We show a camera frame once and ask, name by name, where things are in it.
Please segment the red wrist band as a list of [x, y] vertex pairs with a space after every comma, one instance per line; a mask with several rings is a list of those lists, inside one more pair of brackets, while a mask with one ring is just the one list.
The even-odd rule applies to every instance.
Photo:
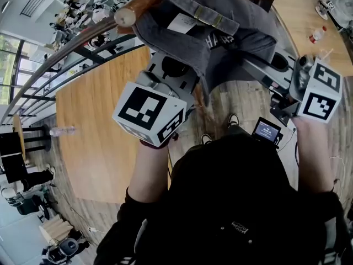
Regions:
[[147, 141], [143, 141], [143, 140], [140, 140], [140, 143], [143, 145], [143, 146], [146, 146], [146, 147], [149, 147], [151, 149], [155, 149], [155, 150], [159, 150], [159, 149], [162, 149], [166, 146], [168, 146], [170, 140], [174, 140], [174, 141], [177, 141], [179, 138], [179, 134], [177, 132], [174, 132], [170, 137], [168, 137], [164, 143], [162, 143], [160, 146], [154, 146], [150, 143], [148, 143]]

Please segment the railing with wooden handrail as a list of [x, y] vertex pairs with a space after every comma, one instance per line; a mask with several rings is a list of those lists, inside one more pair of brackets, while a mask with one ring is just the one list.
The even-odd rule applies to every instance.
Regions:
[[[269, 10], [273, 4], [274, 0], [257, 0], [258, 5], [263, 7], [265, 10]], [[68, 42], [67, 45], [61, 47], [58, 51], [56, 51], [53, 55], [49, 57], [49, 59], [42, 64], [39, 69], [34, 72], [31, 76], [30, 80], [25, 84], [25, 88], [23, 92], [25, 93], [30, 86], [40, 78], [48, 68], [56, 65], [62, 59], [67, 57], [70, 53], [74, 52], [74, 50], [83, 47], [83, 44], [89, 41], [89, 39], [96, 37], [99, 34], [102, 34], [111, 29], [116, 29], [117, 24], [114, 19], [114, 16], [111, 15], [107, 18], [104, 18], [102, 21], [98, 22], [95, 25], [90, 26], [83, 33], [75, 36], [71, 41]]]

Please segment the person's right forearm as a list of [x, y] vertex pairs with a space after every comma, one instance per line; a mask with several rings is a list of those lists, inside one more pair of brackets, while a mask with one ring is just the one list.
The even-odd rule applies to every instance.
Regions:
[[298, 188], [312, 193], [331, 192], [334, 174], [326, 125], [304, 117], [295, 117], [292, 121], [297, 130]]

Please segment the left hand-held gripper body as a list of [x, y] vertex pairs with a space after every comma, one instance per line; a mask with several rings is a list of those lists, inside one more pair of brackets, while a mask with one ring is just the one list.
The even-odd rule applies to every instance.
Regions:
[[160, 146], [185, 121], [187, 102], [151, 87], [127, 82], [113, 119], [127, 133]]

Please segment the light wooden step block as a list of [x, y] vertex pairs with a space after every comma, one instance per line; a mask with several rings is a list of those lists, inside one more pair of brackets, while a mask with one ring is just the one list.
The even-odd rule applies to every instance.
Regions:
[[68, 221], [64, 221], [59, 215], [39, 226], [42, 236], [50, 246], [58, 245], [68, 237], [72, 229], [73, 226]]

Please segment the glass window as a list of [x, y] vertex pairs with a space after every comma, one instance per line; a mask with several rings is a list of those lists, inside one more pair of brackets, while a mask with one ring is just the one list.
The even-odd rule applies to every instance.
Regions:
[[23, 45], [24, 40], [0, 33], [0, 105], [9, 104], [13, 70]]

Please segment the wooden pole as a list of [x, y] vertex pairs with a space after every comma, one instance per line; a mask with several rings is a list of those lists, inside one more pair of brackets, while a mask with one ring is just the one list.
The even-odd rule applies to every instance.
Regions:
[[[132, 25], [138, 21], [150, 7], [157, 5], [161, 0], [131, 0], [125, 6], [119, 8], [114, 19], [117, 23], [117, 32], [119, 34], [132, 34]], [[165, 71], [171, 77], [179, 77], [186, 74], [192, 68], [178, 62], [170, 57], [164, 59], [163, 65], [166, 65]], [[159, 92], [163, 92], [169, 96], [177, 97], [187, 102], [187, 108], [194, 110], [204, 106], [204, 98], [201, 88], [196, 84], [192, 93], [176, 87], [171, 87], [163, 79], [148, 79], [142, 71], [136, 81], [143, 86], [151, 87]]]

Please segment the person's left forearm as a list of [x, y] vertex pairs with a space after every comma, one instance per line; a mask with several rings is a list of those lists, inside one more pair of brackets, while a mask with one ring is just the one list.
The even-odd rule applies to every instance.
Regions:
[[139, 144], [127, 192], [137, 202], [157, 202], [167, 190], [167, 175], [168, 148], [153, 149]]

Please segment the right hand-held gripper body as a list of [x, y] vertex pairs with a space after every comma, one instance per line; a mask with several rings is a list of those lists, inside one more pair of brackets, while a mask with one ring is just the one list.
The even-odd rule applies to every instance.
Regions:
[[288, 92], [281, 100], [271, 97], [270, 113], [283, 124], [302, 116], [328, 123], [341, 98], [342, 76], [318, 57], [304, 55], [297, 59]]

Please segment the small black display device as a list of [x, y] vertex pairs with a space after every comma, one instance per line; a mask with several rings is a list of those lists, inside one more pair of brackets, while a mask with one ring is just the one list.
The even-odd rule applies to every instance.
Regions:
[[252, 137], [279, 149], [279, 143], [283, 138], [283, 134], [281, 133], [281, 128], [279, 126], [259, 117], [252, 132]]

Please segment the round wooden bar table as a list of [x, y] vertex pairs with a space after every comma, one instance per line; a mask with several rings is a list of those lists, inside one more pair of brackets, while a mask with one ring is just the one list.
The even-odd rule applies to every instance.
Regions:
[[[36, 137], [24, 138], [24, 132], [32, 132], [32, 131], [41, 131], [42, 135], [36, 136]], [[22, 127], [22, 122], [20, 120], [19, 114], [15, 114], [13, 116], [13, 132], [17, 133], [17, 135], [19, 136], [20, 148], [21, 148], [22, 158], [24, 162], [26, 161], [27, 153], [40, 151], [40, 150], [45, 150], [48, 152], [51, 149], [50, 129], [46, 124], [38, 127], [24, 128]], [[26, 148], [25, 143], [30, 143], [30, 142], [43, 142], [43, 144], [41, 146]]]

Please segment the person's black sweater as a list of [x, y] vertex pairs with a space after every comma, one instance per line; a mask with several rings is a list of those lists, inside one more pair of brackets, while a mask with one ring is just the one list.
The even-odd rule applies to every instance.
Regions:
[[94, 265], [353, 265], [334, 192], [294, 190], [274, 148], [231, 135], [188, 151], [155, 203], [126, 197]]

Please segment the grey baseball cap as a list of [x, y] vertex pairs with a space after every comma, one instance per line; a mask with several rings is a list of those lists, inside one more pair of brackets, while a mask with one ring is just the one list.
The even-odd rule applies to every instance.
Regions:
[[246, 57], [269, 65], [277, 29], [271, 15], [250, 0], [161, 0], [133, 25], [142, 42], [189, 66], [199, 77], [204, 100], [227, 81], [262, 81], [278, 86], [258, 66], [245, 71]]

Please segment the clear plastic bottle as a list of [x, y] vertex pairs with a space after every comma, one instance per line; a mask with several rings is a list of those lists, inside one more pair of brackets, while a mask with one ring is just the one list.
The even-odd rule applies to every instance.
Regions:
[[64, 127], [64, 128], [53, 127], [49, 133], [53, 137], [59, 137], [62, 135], [73, 135], [75, 131], [76, 131], [76, 128], [74, 126]]

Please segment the black cabinet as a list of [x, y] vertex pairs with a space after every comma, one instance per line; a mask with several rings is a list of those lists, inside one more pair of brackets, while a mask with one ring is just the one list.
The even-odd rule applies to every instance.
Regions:
[[21, 181], [28, 174], [17, 133], [0, 134], [0, 161], [8, 183]]

